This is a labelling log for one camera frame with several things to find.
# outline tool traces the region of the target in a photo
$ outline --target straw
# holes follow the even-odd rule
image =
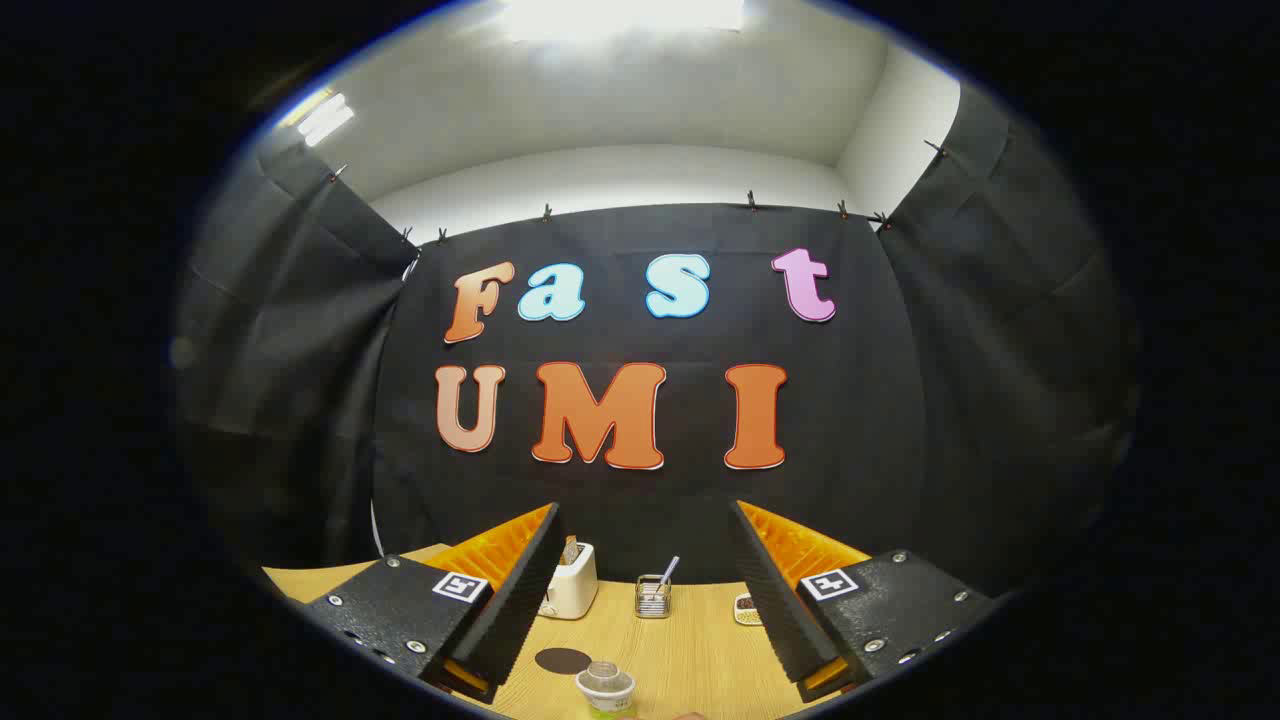
[[[669,582],[669,580],[671,580],[671,571],[676,569],[676,564],[677,564],[677,562],[680,562],[680,556],[678,556],[678,555],[671,559],[671,565],[667,565],[667,571],[666,571],[666,573],[663,573],[663,574],[662,574],[662,579],[660,579],[660,580],[658,580],[658,587],[659,587],[659,588],[660,588],[662,585],[667,584],[667,582]]]

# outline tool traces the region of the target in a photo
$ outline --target orange letter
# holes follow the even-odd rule
[[[582,369],[575,363],[547,363],[538,368],[547,386],[543,409],[543,438],[534,457],[543,462],[568,462],[573,451],[564,445],[564,427],[573,437],[584,462],[595,460],[604,438],[613,433],[613,447],[604,461],[623,470],[657,470],[662,454],[654,446],[653,410],[658,386],[667,370],[653,363],[627,363],[616,375],[604,398],[595,401]]]
[[[480,365],[475,379],[480,386],[476,409],[476,427],[465,430],[458,423],[458,388],[467,379],[467,372],[457,365],[445,365],[435,372],[439,391],[435,396],[435,427],[440,438],[453,450],[480,452],[493,442],[494,419],[498,415],[498,383],[507,370],[498,365]]]
[[[777,468],[787,454],[778,447],[778,387],[787,372],[777,365],[737,365],[724,373],[737,395],[737,427],[724,464],[735,470]]]
[[[454,343],[480,337],[484,323],[476,319],[476,309],[493,315],[498,306],[498,286],[488,281],[509,283],[516,277],[516,266],[500,263],[480,272],[462,275],[453,287],[458,288],[458,304],[453,307],[453,324],[444,332],[444,342]]]

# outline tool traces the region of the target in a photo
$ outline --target food container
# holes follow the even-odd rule
[[[631,696],[635,678],[618,671],[612,662],[593,662],[573,676],[573,684],[586,697],[588,710],[595,720],[616,720],[632,715]]]

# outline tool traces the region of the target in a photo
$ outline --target ceiling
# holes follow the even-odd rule
[[[707,145],[835,165],[876,88],[879,31],[746,0],[741,32],[515,42],[500,0],[384,41],[338,74],[355,118],[316,146],[366,201],[474,165],[603,145]]]

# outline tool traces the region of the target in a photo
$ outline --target lid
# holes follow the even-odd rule
[[[584,688],[594,692],[616,693],[627,689],[631,678],[620,673],[618,666],[612,662],[596,661],[579,674],[579,682]]]

